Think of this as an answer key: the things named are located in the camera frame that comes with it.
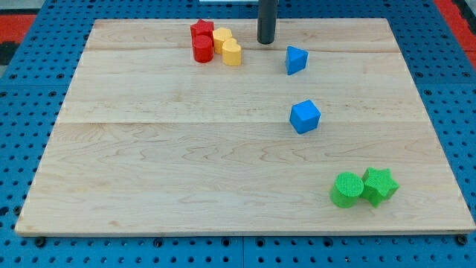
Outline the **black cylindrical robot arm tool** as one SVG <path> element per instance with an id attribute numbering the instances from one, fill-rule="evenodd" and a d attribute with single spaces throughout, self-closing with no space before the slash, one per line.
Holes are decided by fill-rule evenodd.
<path id="1" fill-rule="evenodd" d="M 278 0 L 259 0 L 257 16 L 257 41 L 272 44 L 275 38 Z"/>

